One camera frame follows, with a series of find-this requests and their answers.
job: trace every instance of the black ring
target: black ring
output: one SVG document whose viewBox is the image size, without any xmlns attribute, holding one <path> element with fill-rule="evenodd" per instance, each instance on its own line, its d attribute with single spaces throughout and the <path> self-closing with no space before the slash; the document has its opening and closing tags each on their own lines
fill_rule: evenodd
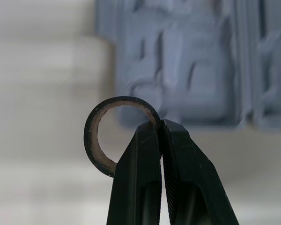
<svg viewBox="0 0 281 225">
<path fill-rule="evenodd" d="M 146 101 L 137 97 L 113 97 L 101 102 L 90 113 L 84 127 L 85 151 L 94 166 L 107 176 L 114 177 L 117 163 L 109 159 L 101 150 L 98 141 L 98 126 L 101 118 L 111 109 L 121 105 L 132 105 L 142 109 L 152 124 L 159 128 L 161 121 L 156 110 Z"/>
</svg>

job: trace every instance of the blurred gray object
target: blurred gray object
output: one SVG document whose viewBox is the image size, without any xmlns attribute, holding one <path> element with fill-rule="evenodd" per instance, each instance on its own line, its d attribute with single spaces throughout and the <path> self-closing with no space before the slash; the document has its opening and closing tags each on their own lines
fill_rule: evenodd
<svg viewBox="0 0 281 225">
<path fill-rule="evenodd" d="M 117 47 L 117 95 L 186 127 L 281 128 L 281 0 L 97 0 L 96 31 Z"/>
</svg>

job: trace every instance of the blurry background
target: blurry background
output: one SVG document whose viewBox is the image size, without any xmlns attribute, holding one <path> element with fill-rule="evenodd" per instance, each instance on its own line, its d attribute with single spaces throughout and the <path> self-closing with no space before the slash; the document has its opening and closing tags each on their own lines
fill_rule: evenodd
<svg viewBox="0 0 281 225">
<path fill-rule="evenodd" d="M 0 225 L 106 223 L 112 179 L 87 158 L 83 128 L 114 95 L 115 49 L 93 34 L 93 15 L 93 0 L 0 0 Z M 113 111 L 99 129 L 118 160 L 134 130 Z M 239 223 L 281 225 L 281 132 L 190 134 Z"/>
</svg>

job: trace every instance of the rubber ring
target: rubber ring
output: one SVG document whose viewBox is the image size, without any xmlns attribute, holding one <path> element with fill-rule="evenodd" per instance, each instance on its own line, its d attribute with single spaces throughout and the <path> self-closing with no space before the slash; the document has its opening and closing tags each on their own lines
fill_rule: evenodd
<svg viewBox="0 0 281 225">
<path fill-rule="evenodd" d="M 161 124 L 156 110 L 146 101 L 136 97 L 113 97 L 103 101 L 93 109 L 84 127 L 84 147 L 94 166 L 110 177 L 114 177 L 117 163 L 109 159 L 101 150 L 98 141 L 99 122 L 108 110 L 122 105 L 132 105 L 142 109 L 156 128 L 159 128 Z"/>
</svg>

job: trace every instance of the gray plastic part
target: gray plastic part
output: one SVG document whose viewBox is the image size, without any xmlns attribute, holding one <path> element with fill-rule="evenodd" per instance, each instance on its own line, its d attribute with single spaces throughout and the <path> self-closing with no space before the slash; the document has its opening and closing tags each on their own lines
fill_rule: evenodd
<svg viewBox="0 0 281 225">
<path fill-rule="evenodd" d="M 96 0 L 96 31 L 117 47 L 117 95 L 186 127 L 281 128 L 281 0 Z"/>
</svg>

